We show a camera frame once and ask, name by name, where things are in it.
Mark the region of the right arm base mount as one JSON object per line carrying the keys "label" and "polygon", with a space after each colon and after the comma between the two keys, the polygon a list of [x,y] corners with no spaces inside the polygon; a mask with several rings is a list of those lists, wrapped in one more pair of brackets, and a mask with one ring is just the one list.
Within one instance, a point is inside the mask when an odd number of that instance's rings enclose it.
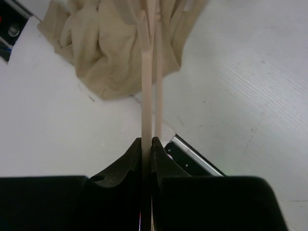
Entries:
{"label": "right arm base mount", "polygon": [[191,176],[226,176],[178,135],[175,135],[164,149],[167,155]]}

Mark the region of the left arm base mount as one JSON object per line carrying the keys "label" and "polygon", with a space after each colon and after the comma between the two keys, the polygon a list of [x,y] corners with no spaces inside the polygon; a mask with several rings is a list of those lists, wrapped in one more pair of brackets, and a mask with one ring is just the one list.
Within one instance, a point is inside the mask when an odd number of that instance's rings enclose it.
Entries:
{"label": "left arm base mount", "polygon": [[0,59],[9,62],[12,49],[33,14],[16,0],[0,0]]}

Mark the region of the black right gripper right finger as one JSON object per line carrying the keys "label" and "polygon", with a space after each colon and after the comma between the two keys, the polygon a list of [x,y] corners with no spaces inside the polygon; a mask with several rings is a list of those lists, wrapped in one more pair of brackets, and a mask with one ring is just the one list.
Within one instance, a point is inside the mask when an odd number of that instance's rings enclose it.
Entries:
{"label": "black right gripper right finger", "polygon": [[153,217],[157,231],[285,231],[273,189],[262,178],[191,176],[151,147]]}

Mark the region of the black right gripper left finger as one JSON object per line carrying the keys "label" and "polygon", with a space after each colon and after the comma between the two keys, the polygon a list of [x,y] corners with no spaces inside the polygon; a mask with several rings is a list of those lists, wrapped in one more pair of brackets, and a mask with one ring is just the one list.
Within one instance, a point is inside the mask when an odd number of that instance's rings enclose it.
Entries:
{"label": "black right gripper left finger", "polygon": [[85,176],[0,180],[3,231],[137,231],[140,225],[141,140],[110,166]]}

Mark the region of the beige wooden hanger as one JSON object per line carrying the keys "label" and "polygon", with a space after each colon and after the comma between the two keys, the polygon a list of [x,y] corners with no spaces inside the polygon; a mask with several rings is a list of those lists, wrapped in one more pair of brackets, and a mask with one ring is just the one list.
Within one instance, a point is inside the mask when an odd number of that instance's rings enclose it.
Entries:
{"label": "beige wooden hanger", "polygon": [[141,47],[141,215],[140,230],[154,229],[152,195],[150,188],[152,146],[152,84],[153,68],[156,68],[156,116],[155,135],[161,137],[162,130],[162,23],[159,0],[147,0],[140,10],[137,30]]}

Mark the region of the beige t shirt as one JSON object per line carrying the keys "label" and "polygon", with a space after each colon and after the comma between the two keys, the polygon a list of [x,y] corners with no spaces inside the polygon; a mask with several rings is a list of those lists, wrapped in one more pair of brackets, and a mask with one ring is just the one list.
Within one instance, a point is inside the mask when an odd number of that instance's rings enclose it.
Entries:
{"label": "beige t shirt", "polygon": [[[182,52],[204,0],[160,2],[163,74],[181,68]],[[52,0],[38,29],[76,76],[98,97],[113,100],[141,90],[141,48],[135,25],[121,19],[110,0]]]}

